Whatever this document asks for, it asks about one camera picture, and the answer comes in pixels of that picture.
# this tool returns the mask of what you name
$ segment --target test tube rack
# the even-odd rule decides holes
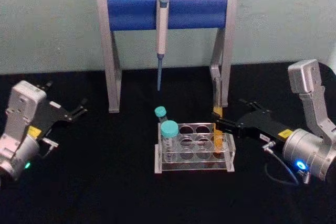
[[[167,151],[158,124],[155,173],[172,170],[227,170],[234,172],[236,146],[231,134],[223,134],[223,146],[214,146],[213,123],[181,123],[173,150]]]

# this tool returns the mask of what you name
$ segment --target gray metal frame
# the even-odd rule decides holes
[[[121,91],[121,68],[113,31],[110,30],[107,0],[97,0],[101,45],[105,62],[109,112],[119,113]],[[232,50],[236,22],[237,0],[227,0],[225,28],[219,28],[215,40],[211,76],[214,86],[214,102],[227,107]],[[219,68],[222,56],[222,67]]]

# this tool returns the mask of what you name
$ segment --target sticker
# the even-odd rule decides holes
[[[30,135],[30,136],[32,136],[34,138],[37,138],[41,132],[42,131],[40,129],[35,128],[33,126],[29,126],[28,135]]]
[[[264,140],[264,141],[266,141],[266,142],[269,142],[271,139],[269,138],[269,137],[267,137],[267,136],[265,136],[265,135],[262,135],[262,134],[260,134],[260,139],[262,139],[262,140]]]
[[[286,129],[284,131],[281,131],[278,135],[284,139],[287,139],[292,133],[293,131],[291,131],[290,129]]]
[[[56,102],[49,102],[49,104],[51,105],[51,106],[54,106],[54,107],[56,107],[56,108],[60,108],[61,107],[61,105],[59,105],[58,103],[56,103]]]

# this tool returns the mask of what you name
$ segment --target pipette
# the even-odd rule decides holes
[[[168,29],[169,0],[156,0],[156,55],[158,58],[157,90],[161,87],[162,59],[166,51],[166,36]]]

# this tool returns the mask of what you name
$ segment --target cable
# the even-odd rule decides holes
[[[269,177],[271,180],[275,181],[275,182],[278,182],[280,184],[283,184],[283,185],[287,185],[287,186],[298,186],[299,185],[299,181],[298,179],[296,178],[296,176],[294,175],[294,173],[290,170],[290,168],[281,160],[281,158],[279,158],[276,154],[273,153],[272,150],[270,151],[266,151],[268,152],[269,154],[271,154],[274,158],[276,158],[277,161],[279,161],[279,163],[281,165],[283,165],[284,168],[286,168],[286,170],[288,171],[288,173],[290,174],[290,176],[293,178],[293,180],[295,181],[295,183],[293,182],[288,182],[288,181],[285,181],[285,180],[281,180],[281,179],[277,179],[277,178],[274,178],[273,176],[271,176],[268,171],[267,171],[267,166],[268,166],[268,163],[265,164],[265,173],[267,175],[267,177]]]

